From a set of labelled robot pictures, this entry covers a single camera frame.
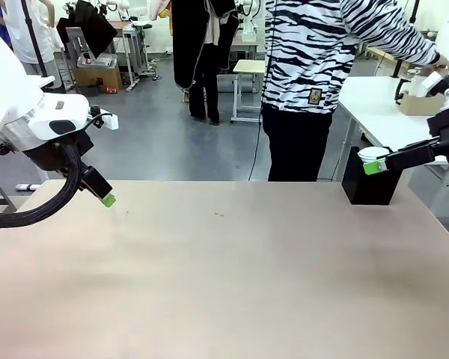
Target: green tape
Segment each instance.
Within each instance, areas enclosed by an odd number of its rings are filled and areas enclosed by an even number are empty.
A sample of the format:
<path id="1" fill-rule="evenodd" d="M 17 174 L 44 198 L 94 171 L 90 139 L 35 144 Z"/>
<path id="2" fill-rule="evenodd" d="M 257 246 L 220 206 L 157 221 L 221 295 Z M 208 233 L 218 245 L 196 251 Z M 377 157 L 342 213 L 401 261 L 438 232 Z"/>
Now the green tape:
<path id="1" fill-rule="evenodd" d="M 106 208 L 110 208 L 117 201 L 113 194 L 108 194 L 105 198 L 101 200 L 101 202 L 105 205 Z"/>
<path id="2" fill-rule="evenodd" d="M 371 176 L 373 174 L 380 174 L 381 172 L 384 172 L 381 167 L 379 166 L 381 162 L 384 162 L 385 159 L 380 159 L 378 161 L 364 163 L 364 172 Z"/>

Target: black pants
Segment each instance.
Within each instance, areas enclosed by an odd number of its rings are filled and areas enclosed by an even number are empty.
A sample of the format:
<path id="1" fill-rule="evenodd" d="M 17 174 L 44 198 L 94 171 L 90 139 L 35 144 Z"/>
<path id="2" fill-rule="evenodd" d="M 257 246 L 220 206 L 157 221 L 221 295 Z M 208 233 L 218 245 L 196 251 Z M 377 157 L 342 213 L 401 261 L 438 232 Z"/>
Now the black pants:
<path id="1" fill-rule="evenodd" d="M 208 117 L 219 120 L 218 113 L 218 67 L 216 66 L 216 46 L 205 44 L 201 50 L 195 71 L 195 83 L 189 89 L 189 112 L 193 117 L 205 118 L 204 92 L 207 89 Z"/>
<path id="2" fill-rule="evenodd" d="M 272 182 L 316 182 L 323 162 L 332 114 L 279 111 L 263 106 L 269 137 Z"/>

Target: person in zebra print shirt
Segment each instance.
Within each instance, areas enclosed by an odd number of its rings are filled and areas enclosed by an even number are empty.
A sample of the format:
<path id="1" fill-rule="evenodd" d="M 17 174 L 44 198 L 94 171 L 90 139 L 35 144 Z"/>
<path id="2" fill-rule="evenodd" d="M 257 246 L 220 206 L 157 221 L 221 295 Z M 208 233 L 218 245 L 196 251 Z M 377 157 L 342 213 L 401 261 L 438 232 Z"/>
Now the person in zebra print shirt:
<path id="1" fill-rule="evenodd" d="M 397 0 L 266 0 L 269 181 L 317 181 L 359 40 L 409 63 L 449 67 L 403 16 Z"/>

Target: zebra print shirt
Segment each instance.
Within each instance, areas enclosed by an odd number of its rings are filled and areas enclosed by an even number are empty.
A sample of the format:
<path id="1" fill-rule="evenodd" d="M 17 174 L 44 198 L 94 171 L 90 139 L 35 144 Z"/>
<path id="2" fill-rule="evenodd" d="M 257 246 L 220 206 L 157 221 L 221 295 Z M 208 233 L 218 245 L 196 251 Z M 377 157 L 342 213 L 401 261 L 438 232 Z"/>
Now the zebra print shirt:
<path id="1" fill-rule="evenodd" d="M 430 64 L 435 45 L 403 14 L 397 0 L 266 0 L 264 102 L 283 111 L 333 112 L 359 39 L 395 58 Z"/>

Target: black box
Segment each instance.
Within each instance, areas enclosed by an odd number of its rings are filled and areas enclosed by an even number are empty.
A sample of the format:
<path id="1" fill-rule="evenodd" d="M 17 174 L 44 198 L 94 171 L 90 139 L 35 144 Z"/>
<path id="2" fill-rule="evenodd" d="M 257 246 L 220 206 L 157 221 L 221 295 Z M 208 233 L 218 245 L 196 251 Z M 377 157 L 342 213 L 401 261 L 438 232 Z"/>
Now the black box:
<path id="1" fill-rule="evenodd" d="M 351 148 L 341 185 L 351 204 L 389 206 L 402 171 L 386 171 L 368 176 L 358 155 L 359 148 Z"/>

